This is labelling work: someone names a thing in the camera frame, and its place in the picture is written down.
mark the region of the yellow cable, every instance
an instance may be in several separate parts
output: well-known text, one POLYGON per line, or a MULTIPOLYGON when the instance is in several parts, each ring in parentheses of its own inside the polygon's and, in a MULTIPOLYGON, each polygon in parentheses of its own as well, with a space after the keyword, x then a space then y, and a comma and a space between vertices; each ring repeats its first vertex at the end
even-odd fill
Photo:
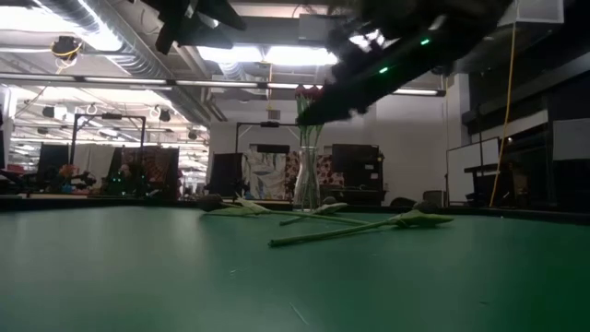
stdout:
MULTIPOLYGON (((268 81, 272 82, 273 81, 273 64, 270 64, 270 67, 268 68, 268 81)), ((271 106, 271 101, 270 101, 270 97, 272 96, 273 90, 269 89, 268 90, 268 104, 266 105, 266 110, 270 111, 272 110, 272 106, 271 106)))
POLYGON ((510 69, 508 72, 508 98, 506 101, 506 115, 504 116, 504 128, 501 137, 500 154, 498 155, 498 167, 496 168, 496 177, 494 178, 494 189, 491 191, 490 208, 494 205, 496 189, 498 189, 498 178, 500 177, 500 165, 504 154, 504 142, 506 140, 506 129, 508 128, 508 119, 510 118, 510 104, 513 96, 513 71, 514 71, 514 48, 516 44, 516 20, 513 23, 513 45, 510 51, 510 69))
POLYGON ((70 52, 66 52, 66 53, 55 53, 55 52, 53 51, 53 43, 52 43, 52 47, 51 47, 51 49, 52 49, 52 53, 53 53, 53 55, 55 55, 55 56, 68 56, 68 55, 72 55, 72 54, 74 54, 74 53, 78 52, 78 51, 79 51, 79 50, 82 48, 82 44, 83 44, 83 43, 81 42, 81 43, 80 43, 80 44, 77 46, 77 48, 76 48, 75 50, 73 50, 73 51, 70 51, 70 52))

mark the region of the fluorescent light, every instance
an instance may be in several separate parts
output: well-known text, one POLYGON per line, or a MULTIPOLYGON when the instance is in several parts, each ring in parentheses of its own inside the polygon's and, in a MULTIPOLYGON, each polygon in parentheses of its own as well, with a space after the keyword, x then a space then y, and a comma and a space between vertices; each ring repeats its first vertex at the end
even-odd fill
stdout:
POLYGON ((179 86, 197 86, 197 87, 217 87, 217 88, 257 88, 255 82, 238 82, 238 81, 193 81, 177 80, 179 86))
POLYGON ((394 94, 408 94, 418 96, 436 96, 438 91, 436 90, 424 90, 424 89, 397 89, 394 94))
POLYGON ((94 125, 95 127, 102 128, 102 124, 99 124, 98 122, 96 122, 94 120, 90 120, 90 121, 88 121, 88 123, 91 125, 94 125))
POLYGON ((20 148, 20 149, 25 150, 25 151, 34 151, 34 150, 36 150, 35 147, 32 147, 30 145, 23 145, 23 146, 19 146, 17 148, 20 148))
POLYGON ((262 53, 256 46, 234 46, 229 50, 198 46, 196 49, 204 60, 215 61, 218 64, 263 61, 262 53))
POLYGON ((0 30, 74 32, 74 27, 37 7, 3 6, 0 10, 0 30))
POLYGON ((338 60, 325 48, 272 46, 265 61, 273 65, 335 65, 338 60))
MULTIPOLYGON (((37 138, 37 137, 12 137, 10 138, 11 141, 14 142, 37 142, 37 143, 65 143, 65 144, 69 144, 72 143, 71 139, 62 139, 62 138, 37 138)), ((121 146, 121 145, 126 145, 129 147, 139 147, 139 143, 137 142, 131 142, 131 141, 111 141, 111 140, 95 140, 95 139, 77 139, 76 140, 76 144, 103 144, 103 145, 115 145, 115 146, 121 146)), ((176 143, 156 143, 156 142, 147 142, 144 143, 145 147, 148 146, 157 146, 160 145, 163 148, 200 148, 202 150, 208 150, 208 147, 206 147, 203 144, 199 144, 199 143, 189 143, 189 142, 176 142, 176 143)), ((198 152, 192 152, 197 156, 207 156, 208 152, 203 152, 203 154, 200 154, 198 152)))
POLYGON ((118 137, 119 133, 112 129, 99 129, 99 133, 103 133, 104 135, 108 135, 111 137, 118 137))
POLYGON ((133 85, 133 86, 129 86, 129 89, 141 89, 141 90, 150 89, 150 90, 157 90, 157 91, 170 91, 170 90, 172 90, 172 87, 152 87, 152 86, 133 85))
POLYGON ((296 89, 299 84, 290 83, 268 83, 268 87, 271 89, 296 89))
POLYGON ((131 135, 127 135, 126 133, 119 133, 119 135, 121 135, 121 136, 125 136, 125 137, 127 137, 127 138, 129 138, 129 139, 131 139, 131 140, 134 140, 135 142, 139 142, 139 141, 141 141, 141 139, 139 139, 139 138, 137 138, 137 137, 133 137, 133 136, 131 136, 131 135))
POLYGON ((27 151, 22 151, 22 150, 19 150, 19 149, 16 149, 16 148, 15 148, 15 152, 18 153, 18 154, 21 154, 23 156, 28 156, 29 155, 29 153, 27 151))
POLYGON ((27 74, 0 74, 2 79, 32 79, 32 80, 48 80, 48 81, 60 81, 60 82, 73 82, 74 77, 71 76, 60 76, 60 75, 27 75, 27 74))
POLYGON ((86 77, 87 82, 95 83, 123 83, 123 84, 166 84, 165 79, 126 78, 126 77, 86 77))

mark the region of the computer monitor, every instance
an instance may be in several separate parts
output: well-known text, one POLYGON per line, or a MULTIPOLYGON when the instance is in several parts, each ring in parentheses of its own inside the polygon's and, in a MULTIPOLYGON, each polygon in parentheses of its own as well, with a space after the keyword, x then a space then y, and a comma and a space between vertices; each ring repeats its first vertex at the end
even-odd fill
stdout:
POLYGON ((379 147, 357 144, 332 146, 332 169, 334 172, 349 172, 371 168, 379 158, 379 147))

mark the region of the white wall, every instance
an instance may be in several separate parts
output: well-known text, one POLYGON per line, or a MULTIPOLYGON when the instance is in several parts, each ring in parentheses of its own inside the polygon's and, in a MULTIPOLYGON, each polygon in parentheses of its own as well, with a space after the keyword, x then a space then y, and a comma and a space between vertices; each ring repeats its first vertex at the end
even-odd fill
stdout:
POLYGON ((377 102, 375 144, 385 156, 383 182, 395 197, 415 200, 443 190, 446 172, 444 98, 387 96, 377 102))
MULTIPOLYGON (((450 147, 447 147, 443 108, 445 98, 393 95, 378 101, 374 109, 362 117, 327 124, 318 147, 335 143, 379 145, 385 156, 383 182, 389 188, 384 200, 387 205, 398 196, 420 200, 425 191, 444 190, 447 148, 469 143, 466 130, 460 123, 461 113, 468 110, 468 96, 461 96, 466 89, 468 93, 468 82, 462 79, 455 84, 460 86, 449 90, 450 147)), ((218 105, 232 121, 266 120, 265 102, 250 101, 240 105, 237 101, 218 101, 218 105)), ((281 122, 294 122, 297 114, 295 101, 278 101, 273 106, 282 111, 281 122)), ((234 140, 235 123, 212 124, 211 153, 234 152, 234 140)), ((254 143, 286 144, 291 149, 299 146, 299 140, 284 128, 253 127, 242 136, 238 150, 245 151, 254 143)))

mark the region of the desk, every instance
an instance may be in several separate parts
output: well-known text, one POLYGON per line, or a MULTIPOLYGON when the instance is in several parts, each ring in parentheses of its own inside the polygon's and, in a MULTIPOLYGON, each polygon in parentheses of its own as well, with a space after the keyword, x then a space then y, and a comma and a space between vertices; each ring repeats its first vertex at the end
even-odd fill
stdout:
POLYGON ((346 227, 283 219, 177 207, 0 213, 0 330, 590 330, 590 227, 466 215, 268 248, 346 227))

